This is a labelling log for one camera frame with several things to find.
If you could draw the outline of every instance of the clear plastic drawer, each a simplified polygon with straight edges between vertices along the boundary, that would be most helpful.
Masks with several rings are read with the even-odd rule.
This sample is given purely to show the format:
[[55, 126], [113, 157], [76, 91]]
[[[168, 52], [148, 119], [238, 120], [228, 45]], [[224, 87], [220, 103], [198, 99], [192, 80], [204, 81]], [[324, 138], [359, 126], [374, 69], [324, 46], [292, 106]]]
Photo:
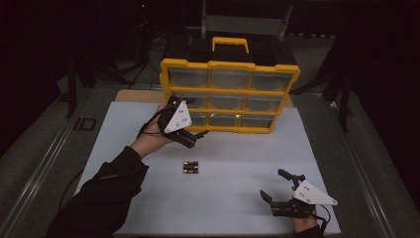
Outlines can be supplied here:
[[254, 72], [251, 89], [263, 91], [283, 91], [292, 74], [278, 72]]
[[207, 87], [209, 76], [207, 69], [170, 67], [167, 70], [172, 86]]
[[245, 70], [211, 70], [211, 87], [244, 89], [247, 87], [250, 73]]
[[174, 91], [179, 98], [193, 98], [194, 101], [188, 103], [188, 108], [206, 108], [207, 106], [207, 93], [205, 92], [177, 92]]
[[209, 126], [222, 126], [222, 127], [236, 127], [238, 125], [240, 115], [235, 114], [210, 114]]
[[275, 112], [281, 100], [281, 96], [248, 95], [245, 101], [245, 110]]
[[240, 110], [244, 103], [245, 95], [211, 93], [210, 107], [213, 109]]
[[206, 114], [205, 113], [189, 113], [191, 116], [192, 126], [205, 126], [206, 125]]
[[243, 115], [241, 118], [241, 126], [269, 128], [273, 120], [274, 116]]

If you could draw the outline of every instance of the table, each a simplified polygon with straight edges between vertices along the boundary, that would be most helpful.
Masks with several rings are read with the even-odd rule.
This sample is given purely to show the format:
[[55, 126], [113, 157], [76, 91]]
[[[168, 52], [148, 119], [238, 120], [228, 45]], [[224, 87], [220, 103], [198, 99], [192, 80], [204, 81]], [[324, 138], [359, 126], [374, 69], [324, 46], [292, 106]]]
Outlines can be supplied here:
[[[102, 163], [112, 161], [135, 140], [140, 125], [156, 111], [158, 104], [151, 102], [164, 99], [161, 92], [139, 95], [120, 91], [117, 101], [111, 103], [76, 192]], [[134, 102], [142, 99], [148, 102]], [[199, 174], [184, 174], [184, 161], [199, 162]], [[291, 181], [277, 175], [277, 169], [284, 169], [306, 175], [308, 181], [326, 191], [299, 113], [293, 107], [283, 109], [271, 134], [210, 132], [193, 149], [173, 143], [147, 156], [145, 164], [151, 168], [143, 191], [133, 198], [119, 234], [290, 234], [290, 221], [271, 215], [260, 189], [274, 200], [290, 199]], [[334, 210], [327, 208], [332, 219], [326, 233], [340, 233]], [[318, 214], [327, 217], [320, 207]]]

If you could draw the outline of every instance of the drawer handle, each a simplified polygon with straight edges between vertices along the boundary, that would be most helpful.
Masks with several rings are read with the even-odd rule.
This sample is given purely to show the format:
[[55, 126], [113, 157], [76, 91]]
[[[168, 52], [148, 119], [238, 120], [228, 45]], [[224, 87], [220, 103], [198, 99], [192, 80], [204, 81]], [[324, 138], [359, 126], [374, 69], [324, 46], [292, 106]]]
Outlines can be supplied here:
[[222, 37], [214, 37], [213, 38], [213, 45], [212, 51], [216, 48], [216, 44], [220, 45], [235, 45], [235, 46], [244, 46], [245, 52], [248, 54], [250, 50], [248, 49], [248, 43], [246, 39], [243, 38], [222, 38]]

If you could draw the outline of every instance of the metal rail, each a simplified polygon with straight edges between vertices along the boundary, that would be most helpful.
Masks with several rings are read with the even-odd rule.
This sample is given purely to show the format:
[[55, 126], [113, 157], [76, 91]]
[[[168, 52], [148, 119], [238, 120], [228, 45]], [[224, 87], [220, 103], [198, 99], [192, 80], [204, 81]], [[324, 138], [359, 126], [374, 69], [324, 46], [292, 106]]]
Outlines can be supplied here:
[[325, 102], [325, 105], [328, 109], [330, 117], [334, 122], [334, 126], [337, 131], [340, 133], [343, 144], [346, 146], [346, 149], [350, 155], [352, 162], [352, 169], [356, 175], [359, 186], [362, 190], [364, 198], [367, 202], [367, 206], [370, 210], [374, 223], [376, 224], [377, 231], [379, 232], [380, 237], [383, 238], [393, 238], [396, 237], [394, 231], [391, 227], [391, 224], [383, 210], [382, 205], [380, 204], [377, 194], [374, 192], [373, 186], [371, 185], [368, 176], [364, 170], [364, 167], [361, 163], [358, 153], [352, 143], [351, 138], [348, 134], [344, 133], [342, 127], [339, 123], [337, 112], [339, 111], [337, 105], [334, 102]]
[[43, 185], [45, 178], [49, 174], [49, 171], [52, 168], [56, 157], [58, 156], [62, 146], [65, 143], [65, 140], [68, 137], [68, 134], [71, 132], [71, 129], [74, 126], [76, 118], [80, 113], [80, 109], [87, 102], [91, 92], [92, 89], [90, 88], [85, 88], [83, 90], [79, 99], [79, 106], [74, 111], [72, 117], [67, 119], [61, 126], [40, 164], [25, 184], [18, 200], [15, 202], [9, 214], [6, 216], [6, 219], [1, 224], [0, 237], [13, 237], [19, 223], [25, 216], [38, 191]]

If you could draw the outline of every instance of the wire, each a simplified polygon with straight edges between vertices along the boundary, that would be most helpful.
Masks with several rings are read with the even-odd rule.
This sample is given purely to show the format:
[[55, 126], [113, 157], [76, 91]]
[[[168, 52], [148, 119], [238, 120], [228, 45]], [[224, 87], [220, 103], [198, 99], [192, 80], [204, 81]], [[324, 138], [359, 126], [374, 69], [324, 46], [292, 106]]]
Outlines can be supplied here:
[[63, 202], [64, 202], [64, 198], [65, 198], [65, 195], [67, 194], [67, 192], [68, 192], [68, 189], [70, 188], [70, 186], [74, 183], [74, 181], [79, 177], [79, 176], [81, 176], [81, 174], [83, 173], [83, 170], [81, 170], [79, 173], [77, 173], [77, 175], [74, 177], [74, 178], [72, 178], [71, 179], [71, 181], [68, 183], [68, 185], [67, 185], [67, 187], [65, 188], [65, 190], [64, 190], [64, 193], [62, 194], [62, 196], [61, 196], [61, 199], [59, 200], [59, 204], [58, 204], [58, 211], [61, 211], [62, 210], [62, 204], [63, 204]]
[[134, 84], [136, 84], [136, 80], [137, 80], [137, 78], [139, 77], [139, 75], [140, 74], [142, 74], [142, 72], [145, 70], [145, 68], [146, 68], [146, 66], [147, 66], [148, 64], [147, 63], [145, 63], [143, 66], [142, 66], [142, 68], [140, 68], [140, 70], [139, 70], [139, 72], [137, 73], [137, 75], [133, 78], [133, 80], [130, 82], [130, 84], [129, 84], [129, 87], [128, 87], [128, 89], [131, 89], [132, 88], [132, 86], [134, 85]]
[[152, 90], [152, 86], [154, 85], [154, 82], [158, 79], [159, 79], [159, 76], [157, 76], [154, 80], [151, 81], [151, 84], [149, 85], [149, 90]]

